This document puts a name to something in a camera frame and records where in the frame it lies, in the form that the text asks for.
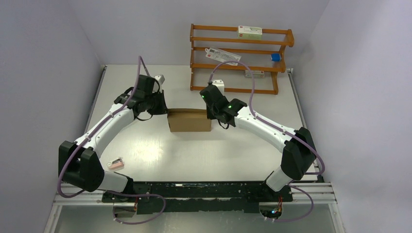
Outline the blue small cube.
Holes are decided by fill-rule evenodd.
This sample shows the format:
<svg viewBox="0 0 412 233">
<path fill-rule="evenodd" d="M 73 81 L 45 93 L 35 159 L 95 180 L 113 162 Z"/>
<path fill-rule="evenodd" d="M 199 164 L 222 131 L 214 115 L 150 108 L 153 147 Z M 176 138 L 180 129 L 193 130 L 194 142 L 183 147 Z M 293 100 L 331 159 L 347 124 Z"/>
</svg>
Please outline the blue small cube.
<svg viewBox="0 0 412 233">
<path fill-rule="evenodd" d="M 282 60 L 282 55 L 280 53 L 271 54 L 271 61 L 280 62 Z"/>
</svg>

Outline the white flat package middle shelf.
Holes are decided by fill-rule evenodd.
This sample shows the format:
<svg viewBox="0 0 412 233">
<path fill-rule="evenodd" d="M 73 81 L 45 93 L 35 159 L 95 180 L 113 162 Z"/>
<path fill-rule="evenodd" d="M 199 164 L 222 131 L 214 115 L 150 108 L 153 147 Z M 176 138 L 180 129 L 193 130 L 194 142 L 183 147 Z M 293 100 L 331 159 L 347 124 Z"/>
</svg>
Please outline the white flat package middle shelf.
<svg viewBox="0 0 412 233">
<path fill-rule="evenodd" d="M 237 66 L 241 56 L 227 52 L 217 48 L 205 48 L 206 58 L 218 61 L 220 63 L 226 62 L 226 65 Z"/>
</svg>

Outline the white box lower shelf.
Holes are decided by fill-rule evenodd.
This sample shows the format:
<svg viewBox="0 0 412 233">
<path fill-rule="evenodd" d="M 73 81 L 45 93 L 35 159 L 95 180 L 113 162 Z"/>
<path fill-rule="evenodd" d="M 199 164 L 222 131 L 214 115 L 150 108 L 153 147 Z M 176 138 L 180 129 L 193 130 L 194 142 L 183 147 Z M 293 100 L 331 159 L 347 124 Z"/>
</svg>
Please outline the white box lower shelf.
<svg viewBox="0 0 412 233">
<path fill-rule="evenodd" d="M 254 78 L 263 79 L 265 78 L 265 72 L 261 70 L 252 70 L 251 72 L 246 70 L 244 76 L 246 78 L 252 78 L 252 76 L 254 76 Z"/>
</svg>

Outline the orange wooden shelf rack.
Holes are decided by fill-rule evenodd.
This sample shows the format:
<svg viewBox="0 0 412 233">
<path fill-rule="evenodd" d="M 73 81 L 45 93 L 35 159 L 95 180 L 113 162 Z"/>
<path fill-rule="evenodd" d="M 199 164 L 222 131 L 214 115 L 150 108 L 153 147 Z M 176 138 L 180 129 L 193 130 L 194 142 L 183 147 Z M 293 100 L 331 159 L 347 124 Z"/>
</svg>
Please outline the orange wooden shelf rack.
<svg viewBox="0 0 412 233">
<path fill-rule="evenodd" d="M 262 40 L 247 40 L 237 38 L 237 27 L 195 25 L 190 26 L 191 53 L 189 66 L 191 68 L 190 90 L 200 91 L 201 86 L 195 85 L 195 72 L 198 69 L 214 69 L 218 63 L 201 53 L 205 48 L 218 48 L 238 54 L 241 60 L 237 66 L 221 65 L 223 70 L 261 70 L 270 74 L 271 89 L 255 89 L 257 94 L 273 94 L 279 92 L 277 75 L 286 71 L 285 50 L 294 46 L 294 36 L 291 29 L 263 29 Z M 271 61 L 271 54 L 280 53 L 280 62 Z"/>
</svg>

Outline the brown cardboard box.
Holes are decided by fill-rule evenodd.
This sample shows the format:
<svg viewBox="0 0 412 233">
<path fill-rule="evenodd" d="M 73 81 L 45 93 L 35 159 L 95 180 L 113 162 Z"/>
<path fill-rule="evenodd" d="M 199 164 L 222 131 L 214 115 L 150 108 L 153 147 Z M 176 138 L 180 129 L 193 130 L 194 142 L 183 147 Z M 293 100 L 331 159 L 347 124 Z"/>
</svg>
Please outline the brown cardboard box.
<svg viewBox="0 0 412 233">
<path fill-rule="evenodd" d="M 210 132 L 212 129 L 205 109 L 171 108 L 167 120 L 172 133 Z"/>
</svg>

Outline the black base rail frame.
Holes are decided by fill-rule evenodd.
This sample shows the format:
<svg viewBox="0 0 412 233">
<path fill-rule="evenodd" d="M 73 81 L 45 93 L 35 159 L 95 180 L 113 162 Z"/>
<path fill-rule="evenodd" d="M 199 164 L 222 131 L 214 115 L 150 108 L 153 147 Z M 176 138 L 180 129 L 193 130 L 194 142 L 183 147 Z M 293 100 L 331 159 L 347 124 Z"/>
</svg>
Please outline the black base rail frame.
<svg viewBox="0 0 412 233">
<path fill-rule="evenodd" d="M 107 191 L 84 192 L 71 199 L 56 195 L 63 206 L 112 206 L 116 214 L 131 216 L 164 212 L 242 211 L 279 217 L 287 204 L 335 204 L 329 183 L 292 183 L 274 192 L 262 181 L 252 182 L 136 182 L 138 197 Z"/>
</svg>

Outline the pink white small object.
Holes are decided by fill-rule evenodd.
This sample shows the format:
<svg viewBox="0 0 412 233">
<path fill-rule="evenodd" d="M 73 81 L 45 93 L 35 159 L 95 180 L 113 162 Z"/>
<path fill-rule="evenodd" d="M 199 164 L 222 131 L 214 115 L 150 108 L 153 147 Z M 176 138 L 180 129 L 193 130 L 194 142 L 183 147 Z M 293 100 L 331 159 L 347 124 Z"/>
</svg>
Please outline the pink white small object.
<svg viewBox="0 0 412 233">
<path fill-rule="evenodd" d="M 109 161 L 106 166 L 109 170 L 118 170 L 124 167 L 124 162 L 121 157 L 118 157 L 112 161 Z"/>
</svg>

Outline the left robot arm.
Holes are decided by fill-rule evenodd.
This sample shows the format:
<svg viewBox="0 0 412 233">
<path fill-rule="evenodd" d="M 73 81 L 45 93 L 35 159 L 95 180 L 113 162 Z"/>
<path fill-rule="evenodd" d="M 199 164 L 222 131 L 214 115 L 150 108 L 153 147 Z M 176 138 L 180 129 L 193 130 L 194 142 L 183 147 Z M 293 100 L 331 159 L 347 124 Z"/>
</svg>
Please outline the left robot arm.
<svg viewBox="0 0 412 233">
<path fill-rule="evenodd" d="M 126 126 L 147 112 L 150 116 L 165 115 L 163 75 L 139 75 L 136 87 L 128 88 L 115 100 L 104 117 L 74 142 L 64 141 L 58 149 L 59 181 L 74 185 L 82 192 L 108 190 L 123 202 L 135 194 L 132 178 L 107 171 L 100 157 L 109 143 Z"/>
</svg>

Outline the white green box top shelf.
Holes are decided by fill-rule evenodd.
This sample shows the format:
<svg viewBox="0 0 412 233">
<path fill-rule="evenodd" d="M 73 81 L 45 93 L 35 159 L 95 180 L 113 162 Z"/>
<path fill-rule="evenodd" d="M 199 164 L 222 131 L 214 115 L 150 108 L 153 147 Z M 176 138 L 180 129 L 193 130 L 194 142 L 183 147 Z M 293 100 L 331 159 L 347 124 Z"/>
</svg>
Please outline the white green box top shelf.
<svg viewBox="0 0 412 233">
<path fill-rule="evenodd" d="M 252 26 L 238 26 L 238 39 L 261 40 L 262 28 Z"/>
</svg>

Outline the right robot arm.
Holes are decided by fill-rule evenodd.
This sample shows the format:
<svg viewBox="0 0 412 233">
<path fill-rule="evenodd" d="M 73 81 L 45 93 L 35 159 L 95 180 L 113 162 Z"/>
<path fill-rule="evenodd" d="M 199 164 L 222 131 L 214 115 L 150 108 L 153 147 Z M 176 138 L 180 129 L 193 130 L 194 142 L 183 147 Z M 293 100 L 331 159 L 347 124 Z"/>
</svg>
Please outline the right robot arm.
<svg viewBox="0 0 412 233">
<path fill-rule="evenodd" d="M 206 104 L 208 119 L 249 131 L 282 154 L 280 165 L 264 181 L 262 195 L 266 200 L 275 200 L 284 186 L 302 179 L 317 158 L 308 129 L 295 130 L 278 124 L 239 99 L 228 100 L 220 88 L 211 83 L 200 91 L 200 95 Z"/>
</svg>

